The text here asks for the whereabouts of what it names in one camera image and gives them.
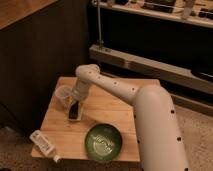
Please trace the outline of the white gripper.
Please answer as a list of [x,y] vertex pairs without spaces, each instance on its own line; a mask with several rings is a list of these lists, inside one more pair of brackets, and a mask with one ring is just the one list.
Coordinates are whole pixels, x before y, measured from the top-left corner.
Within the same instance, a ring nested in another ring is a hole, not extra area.
[[77,80],[72,88],[71,95],[77,101],[83,101],[87,98],[90,84],[82,80]]

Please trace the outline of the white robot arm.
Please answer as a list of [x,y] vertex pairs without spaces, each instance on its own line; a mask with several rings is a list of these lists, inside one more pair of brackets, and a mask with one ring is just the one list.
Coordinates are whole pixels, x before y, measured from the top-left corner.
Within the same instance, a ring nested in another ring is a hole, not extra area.
[[160,85],[134,85],[100,73],[96,64],[79,65],[72,98],[83,101],[96,85],[133,107],[143,171],[189,171],[173,100]]

